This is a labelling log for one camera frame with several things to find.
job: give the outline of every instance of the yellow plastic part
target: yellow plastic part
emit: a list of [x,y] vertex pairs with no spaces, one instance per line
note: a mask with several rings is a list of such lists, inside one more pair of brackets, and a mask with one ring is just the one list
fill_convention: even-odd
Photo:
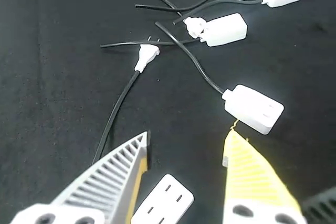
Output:
[[233,129],[225,139],[224,156],[228,158],[225,201],[257,200],[262,204],[290,207],[301,212],[299,204],[272,166]]

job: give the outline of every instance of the white outlet box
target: white outlet box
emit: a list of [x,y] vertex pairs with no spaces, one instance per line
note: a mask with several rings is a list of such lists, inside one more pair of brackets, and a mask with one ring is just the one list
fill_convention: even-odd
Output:
[[193,194],[166,174],[137,209],[131,224],[176,224],[193,202]]

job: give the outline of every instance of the electrical socket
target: electrical socket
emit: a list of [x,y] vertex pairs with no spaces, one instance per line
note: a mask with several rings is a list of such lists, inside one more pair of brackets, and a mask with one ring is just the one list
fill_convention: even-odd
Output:
[[131,224],[176,224],[193,201],[193,194],[166,174],[137,209]]

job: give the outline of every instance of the white multi-outlet adapter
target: white multi-outlet adapter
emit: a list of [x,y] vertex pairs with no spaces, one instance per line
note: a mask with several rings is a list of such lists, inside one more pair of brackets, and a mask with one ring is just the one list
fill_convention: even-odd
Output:
[[263,135],[270,132],[284,109],[281,103],[243,85],[225,90],[222,99],[227,112]]
[[193,194],[166,174],[137,209],[131,224],[176,224],[193,202]]

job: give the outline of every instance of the black cloth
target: black cloth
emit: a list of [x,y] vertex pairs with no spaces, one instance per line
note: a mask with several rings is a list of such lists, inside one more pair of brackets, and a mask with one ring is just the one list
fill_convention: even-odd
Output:
[[[199,0],[170,0],[178,7]],[[0,222],[51,202],[91,164],[109,113],[133,75],[138,46],[99,45],[160,37],[159,20],[188,38],[177,16],[136,10],[159,0],[0,0]],[[269,135],[239,123],[299,200],[336,184],[335,0],[279,8],[223,4],[206,20],[241,13],[245,40],[189,49],[223,89],[238,84],[281,102]],[[113,126],[109,148],[151,130],[152,169],[137,206],[170,173],[195,196],[180,223],[221,223],[224,138],[234,118],[176,46],[139,76]]]

